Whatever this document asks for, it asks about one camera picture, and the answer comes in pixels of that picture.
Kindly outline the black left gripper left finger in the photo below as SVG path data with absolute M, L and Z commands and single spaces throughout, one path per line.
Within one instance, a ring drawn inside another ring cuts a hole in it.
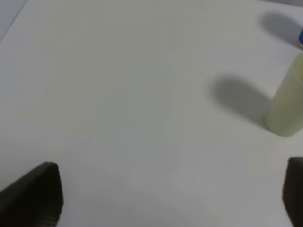
M 44 162 L 0 192 L 2 227 L 55 227 L 63 208 L 57 163 Z

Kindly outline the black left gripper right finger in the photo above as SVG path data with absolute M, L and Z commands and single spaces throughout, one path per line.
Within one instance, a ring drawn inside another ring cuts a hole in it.
M 283 203 L 294 227 L 303 226 L 303 158 L 288 160 L 283 186 Z

